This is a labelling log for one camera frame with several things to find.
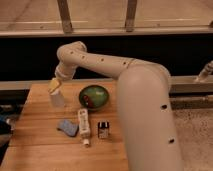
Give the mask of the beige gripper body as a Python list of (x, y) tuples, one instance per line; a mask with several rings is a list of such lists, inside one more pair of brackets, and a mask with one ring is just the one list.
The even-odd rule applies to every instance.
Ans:
[(55, 76), (60, 81), (67, 81), (74, 77), (75, 72), (75, 66), (65, 66), (64, 64), (59, 64), (55, 69)]

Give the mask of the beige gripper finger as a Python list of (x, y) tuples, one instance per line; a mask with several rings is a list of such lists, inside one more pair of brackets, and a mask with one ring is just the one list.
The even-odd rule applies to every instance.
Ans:
[(53, 78), (49, 83), (48, 92), (53, 93), (57, 88), (59, 88), (61, 82), (57, 78)]

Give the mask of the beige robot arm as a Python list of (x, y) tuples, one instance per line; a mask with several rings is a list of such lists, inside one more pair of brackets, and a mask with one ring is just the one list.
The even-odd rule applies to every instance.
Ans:
[(162, 65), (135, 58), (93, 54), (78, 41), (57, 49), (59, 64), (50, 82), (53, 105), (65, 100), (61, 84), (82, 67), (117, 81), (117, 112), (129, 171), (184, 171), (169, 100), (171, 76)]

